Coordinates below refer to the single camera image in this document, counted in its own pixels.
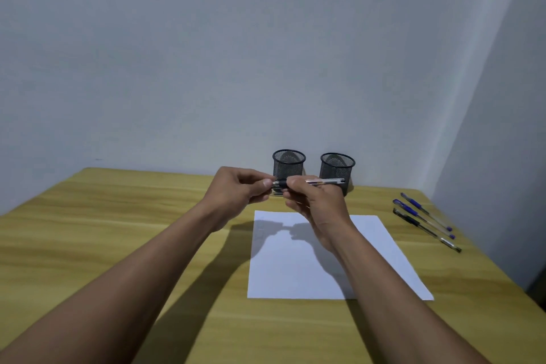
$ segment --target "person's left hand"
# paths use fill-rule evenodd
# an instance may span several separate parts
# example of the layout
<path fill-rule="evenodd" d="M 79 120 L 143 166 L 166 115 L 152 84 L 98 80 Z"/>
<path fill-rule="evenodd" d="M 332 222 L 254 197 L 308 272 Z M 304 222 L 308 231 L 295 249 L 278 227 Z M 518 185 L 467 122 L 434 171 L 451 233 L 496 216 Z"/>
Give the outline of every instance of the person's left hand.
<path fill-rule="evenodd" d="M 250 168 L 220 167 L 201 201 L 219 216 L 215 230 L 238 216 L 247 204 L 266 201 L 273 180 L 274 176 Z"/>

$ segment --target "person's right hand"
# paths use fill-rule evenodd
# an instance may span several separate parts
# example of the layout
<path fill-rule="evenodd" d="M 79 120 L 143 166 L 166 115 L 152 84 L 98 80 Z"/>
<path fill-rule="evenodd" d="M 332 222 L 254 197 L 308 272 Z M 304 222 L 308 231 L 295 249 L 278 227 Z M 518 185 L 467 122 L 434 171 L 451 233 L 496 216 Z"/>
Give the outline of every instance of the person's right hand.
<path fill-rule="evenodd" d="M 315 175 L 293 175 L 288 177 L 289 189 L 283 191 L 286 205 L 302 214 L 311 224 L 319 242 L 334 252 L 332 237 L 347 228 L 354 228 L 349 217 L 343 191 L 333 184 L 311 186 L 307 179 Z"/>

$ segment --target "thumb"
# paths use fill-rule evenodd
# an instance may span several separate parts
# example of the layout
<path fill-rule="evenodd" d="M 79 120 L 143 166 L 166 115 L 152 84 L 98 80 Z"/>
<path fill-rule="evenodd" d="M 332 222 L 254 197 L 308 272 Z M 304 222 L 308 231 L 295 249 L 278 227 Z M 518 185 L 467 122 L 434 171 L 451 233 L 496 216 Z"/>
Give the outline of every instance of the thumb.
<path fill-rule="evenodd" d="M 305 195 L 309 200 L 314 200 L 319 196 L 320 190 L 305 182 L 305 177 L 302 175 L 292 175 L 288 177 L 286 183 L 291 190 Z"/>
<path fill-rule="evenodd" d="M 273 185 L 273 181 L 269 178 L 258 180 L 249 185 L 249 197 L 259 196 L 268 191 Z"/>

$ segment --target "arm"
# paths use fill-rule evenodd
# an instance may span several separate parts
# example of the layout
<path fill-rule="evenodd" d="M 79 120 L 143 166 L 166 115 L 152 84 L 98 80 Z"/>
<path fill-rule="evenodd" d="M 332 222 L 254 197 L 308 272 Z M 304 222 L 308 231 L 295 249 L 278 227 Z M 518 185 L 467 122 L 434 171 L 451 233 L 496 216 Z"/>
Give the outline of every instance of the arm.
<path fill-rule="evenodd" d="M 291 177 L 286 205 L 311 223 L 342 264 L 379 348 L 390 364 L 488 361 L 434 313 L 351 222 L 343 193 Z"/>
<path fill-rule="evenodd" d="M 0 364 L 131 362 L 207 236 L 265 201 L 272 179 L 220 168 L 201 202 L 34 323 L 0 353 Z"/>

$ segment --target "hand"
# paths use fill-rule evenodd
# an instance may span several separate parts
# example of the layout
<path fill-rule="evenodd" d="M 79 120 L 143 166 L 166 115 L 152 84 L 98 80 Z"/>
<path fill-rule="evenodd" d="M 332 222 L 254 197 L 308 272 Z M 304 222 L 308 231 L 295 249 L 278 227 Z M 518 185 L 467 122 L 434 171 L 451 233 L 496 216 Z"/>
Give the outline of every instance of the hand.
<path fill-rule="evenodd" d="M 354 225 L 349 217 L 341 188 L 333 184 L 311 186 L 305 182 L 314 178 L 318 177 L 315 175 L 288 177 L 289 189 L 283 190 L 283 197 L 289 208 L 302 214 L 309 221 L 324 248 L 335 252 L 331 242 L 332 234 L 346 228 L 354 228 Z"/>
<path fill-rule="evenodd" d="M 273 180 L 274 176 L 249 168 L 220 167 L 201 201 L 219 215 L 215 231 L 238 216 L 247 204 L 265 202 Z"/>

